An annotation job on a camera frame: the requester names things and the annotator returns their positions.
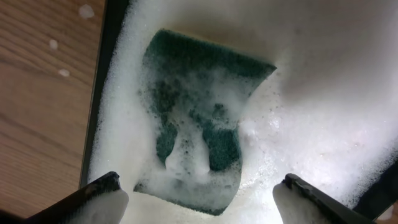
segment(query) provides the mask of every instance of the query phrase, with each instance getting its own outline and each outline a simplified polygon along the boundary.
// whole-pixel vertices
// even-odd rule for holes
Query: wet sponge
[[[239,116],[275,66],[169,30],[156,33],[142,62],[140,95],[157,122],[155,150],[168,174],[148,167],[135,191],[221,214],[241,178]]]

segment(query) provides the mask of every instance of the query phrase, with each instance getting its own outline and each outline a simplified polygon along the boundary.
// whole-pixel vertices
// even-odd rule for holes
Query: foam
[[[354,207],[396,153],[397,4],[137,1],[104,88],[89,180],[109,170],[121,176],[130,198],[122,223],[281,223],[272,188],[289,172]],[[137,90],[142,56],[161,28],[278,67],[239,120],[241,185],[219,217],[132,192],[145,161],[156,157],[154,124]]]

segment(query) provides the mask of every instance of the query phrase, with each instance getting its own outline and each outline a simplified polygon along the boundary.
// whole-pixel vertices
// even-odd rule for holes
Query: soapy water
[[[136,1],[101,99],[89,181],[121,176],[122,223],[282,223],[272,188],[294,173],[353,208],[396,155],[396,1]],[[161,28],[257,55],[278,68],[239,119],[242,176],[213,217],[133,188],[156,134],[137,95],[145,49]]]

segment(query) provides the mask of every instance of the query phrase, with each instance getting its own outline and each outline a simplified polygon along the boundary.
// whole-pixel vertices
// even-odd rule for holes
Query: black object
[[[313,202],[332,223],[339,224],[372,224],[371,220],[350,210],[327,194],[310,185],[295,174],[287,174],[282,181],[289,189],[296,186],[302,196]]]
[[[87,184],[88,168],[90,166],[94,135],[98,124],[98,110],[100,107],[103,86],[128,5],[129,0],[106,1],[105,4],[103,30],[101,33],[101,43],[98,52],[96,78],[94,80],[93,93],[91,97],[91,109],[80,176],[80,187],[84,187]],[[398,162],[395,162],[360,198],[354,211],[371,220],[375,220],[397,199]]]
[[[106,192],[120,190],[119,175],[109,172],[51,207],[27,218],[23,224],[66,222],[86,202]]]

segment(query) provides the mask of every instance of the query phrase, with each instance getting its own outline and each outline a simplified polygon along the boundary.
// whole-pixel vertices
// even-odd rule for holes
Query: wood grain
[[[84,4],[94,17],[80,17]],[[1,210],[28,217],[78,188],[103,9],[0,0]]]

